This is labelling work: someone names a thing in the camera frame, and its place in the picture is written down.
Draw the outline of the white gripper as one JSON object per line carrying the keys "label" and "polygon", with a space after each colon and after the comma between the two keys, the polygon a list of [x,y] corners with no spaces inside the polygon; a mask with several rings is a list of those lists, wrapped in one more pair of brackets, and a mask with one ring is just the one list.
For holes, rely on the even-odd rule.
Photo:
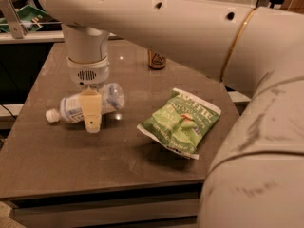
{"label": "white gripper", "polygon": [[[105,57],[96,63],[76,63],[67,59],[69,75],[73,83],[80,87],[101,87],[109,76],[109,62]],[[92,88],[84,89],[79,96],[88,133],[98,133],[102,122],[102,95]]]}

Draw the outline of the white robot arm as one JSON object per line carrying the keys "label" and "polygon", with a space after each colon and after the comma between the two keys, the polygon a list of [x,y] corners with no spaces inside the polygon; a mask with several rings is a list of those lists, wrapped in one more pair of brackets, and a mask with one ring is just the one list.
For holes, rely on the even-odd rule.
{"label": "white robot arm", "polygon": [[38,0],[250,98],[203,185],[199,228],[304,228],[304,16],[210,0]]}

